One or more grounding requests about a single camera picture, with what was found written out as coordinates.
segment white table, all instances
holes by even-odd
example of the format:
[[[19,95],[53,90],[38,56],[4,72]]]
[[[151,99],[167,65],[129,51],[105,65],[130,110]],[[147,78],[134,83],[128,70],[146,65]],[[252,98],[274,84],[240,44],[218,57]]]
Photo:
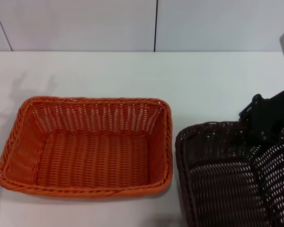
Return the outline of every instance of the white table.
[[[260,93],[284,90],[280,52],[0,52],[0,156],[18,108],[31,96],[156,97],[171,107],[177,133],[233,121]],[[0,187],[0,227],[183,226],[178,171],[162,196],[57,199]]]

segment basket rim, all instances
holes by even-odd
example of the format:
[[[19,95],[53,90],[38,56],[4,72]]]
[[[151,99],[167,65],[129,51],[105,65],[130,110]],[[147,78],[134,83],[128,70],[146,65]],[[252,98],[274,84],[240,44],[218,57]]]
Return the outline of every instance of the basket rim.
[[[164,134],[164,173],[161,180],[147,185],[130,186],[130,187],[47,187],[34,184],[26,184],[13,181],[6,176],[6,170],[9,165],[10,154],[14,147],[17,146],[17,135],[23,127],[23,122],[26,119],[26,113],[33,103],[61,103],[73,104],[148,104],[158,106],[163,109],[165,117]],[[166,189],[172,179],[172,119],[170,106],[163,100],[157,98],[85,98],[85,97],[54,97],[54,96],[35,96],[27,99],[19,108],[17,118],[9,138],[4,146],[3,153],[0,158],[0,185],[5,189],[23,192],[34,195],[46,195],[54,197],[111,197],[111,196],[139,196],[146,194],[154,194]]]

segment rectangular basket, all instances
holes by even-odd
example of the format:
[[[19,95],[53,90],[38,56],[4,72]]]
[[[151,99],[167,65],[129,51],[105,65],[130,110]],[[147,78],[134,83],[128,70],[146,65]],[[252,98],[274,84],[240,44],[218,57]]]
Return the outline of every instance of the rectangular basket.
[[[171,140],[159,99],[33,97],[6,142],[0,185],[55,197],[157,193],[172,178]]]
[[[250,145],[246,132],[238,122],[209,122],[178,134],[177,167],[190,227],[284,227],[284,129],[279,144],[270,147]]]

